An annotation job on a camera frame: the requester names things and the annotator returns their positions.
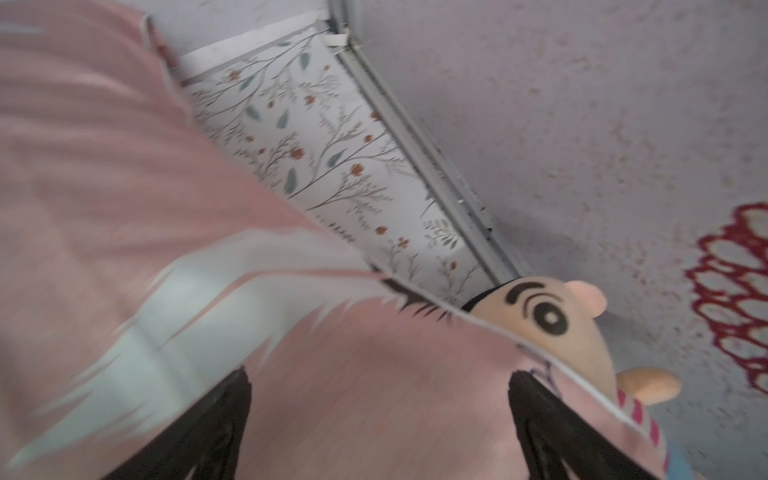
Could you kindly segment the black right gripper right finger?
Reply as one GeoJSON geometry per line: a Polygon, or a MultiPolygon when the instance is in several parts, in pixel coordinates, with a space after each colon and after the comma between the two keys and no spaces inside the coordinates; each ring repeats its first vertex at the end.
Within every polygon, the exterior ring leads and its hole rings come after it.
{"type": "Polygon", "coordinates": [[[508,401],[534,480],[651,479],[531,374],[511,375],[508,401]]]}

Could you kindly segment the pink good night pillow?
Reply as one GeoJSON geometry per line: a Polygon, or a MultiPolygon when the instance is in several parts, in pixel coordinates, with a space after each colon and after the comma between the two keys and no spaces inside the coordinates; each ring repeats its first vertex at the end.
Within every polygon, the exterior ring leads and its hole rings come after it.
{"type": "Polygon", "coordinates": [[[391,277],[192,123],[149,19],[1,5],[1,475],[108,479],[231,372],[234,479],[528,479],[531,374],[663,479],[563,363],[391,277]]]}

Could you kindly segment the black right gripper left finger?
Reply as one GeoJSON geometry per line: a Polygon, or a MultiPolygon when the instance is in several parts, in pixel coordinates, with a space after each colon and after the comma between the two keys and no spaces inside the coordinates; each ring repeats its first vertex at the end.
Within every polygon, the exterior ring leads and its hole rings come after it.
{"type": "Polygon", "coordinates": [[[108,479],[232,480],[252,400],[244,369],[231,372],[108,479]]]}

